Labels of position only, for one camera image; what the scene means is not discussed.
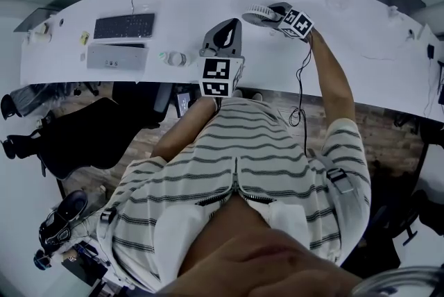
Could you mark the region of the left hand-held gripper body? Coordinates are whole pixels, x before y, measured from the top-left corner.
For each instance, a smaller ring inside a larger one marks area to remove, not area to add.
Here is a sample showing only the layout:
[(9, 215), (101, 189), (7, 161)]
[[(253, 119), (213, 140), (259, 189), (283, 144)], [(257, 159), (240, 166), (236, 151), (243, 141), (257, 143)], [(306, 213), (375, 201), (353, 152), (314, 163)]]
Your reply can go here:
[[(217, 48), (215, 33), (227, 24), (233, 25), (232, 45)], [(228, 98), (242, 77), (245, 58), (241, 54), (242, 25), (237, 18), (225, 20), (210, 29), (199, 51), (200, 92), (202, 96)]]

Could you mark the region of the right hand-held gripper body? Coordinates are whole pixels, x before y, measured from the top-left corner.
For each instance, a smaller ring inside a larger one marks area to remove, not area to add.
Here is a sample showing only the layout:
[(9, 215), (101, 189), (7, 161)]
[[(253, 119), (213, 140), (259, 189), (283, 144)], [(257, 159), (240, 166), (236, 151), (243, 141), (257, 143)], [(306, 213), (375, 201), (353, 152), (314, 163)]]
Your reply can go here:
[(291, 39), (307, 39), (314, 27), (314, 23), (306, 13), (296, 10), (287, 2), (273, 3), (269, 8), (277, 17), (269, 22), (271, 28)]

